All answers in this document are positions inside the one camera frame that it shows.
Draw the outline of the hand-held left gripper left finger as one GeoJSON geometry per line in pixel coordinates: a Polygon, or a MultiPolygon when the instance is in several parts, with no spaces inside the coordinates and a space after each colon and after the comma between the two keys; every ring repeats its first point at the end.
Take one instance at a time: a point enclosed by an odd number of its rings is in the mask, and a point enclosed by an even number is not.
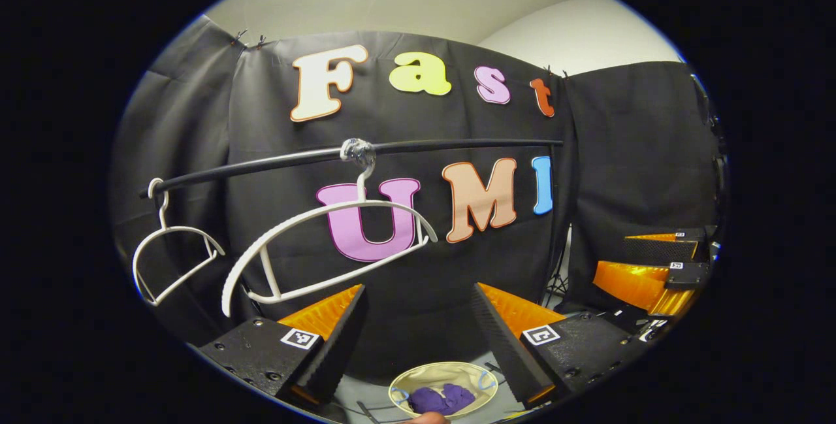
{"type": "Polygon", "coordinates": [[[363,286],[281,304],[259,304],[237,287],[232,308],[226,317],[206,301],[190,304],[190,344],[210,365],[315,420],[349,422],[336,394],[367,317],[363,286]]]}

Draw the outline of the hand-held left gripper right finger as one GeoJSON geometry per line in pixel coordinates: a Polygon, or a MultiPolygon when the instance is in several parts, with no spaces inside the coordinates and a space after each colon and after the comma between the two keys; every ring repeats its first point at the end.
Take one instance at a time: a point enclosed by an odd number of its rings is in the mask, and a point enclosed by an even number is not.
{"type": "Polygon", "coordinates": [[[483,282],[473,285],[471,306],[511,393],[528,410],[587,391],[651,345],[601,315],[566,317],[483,282]]]}

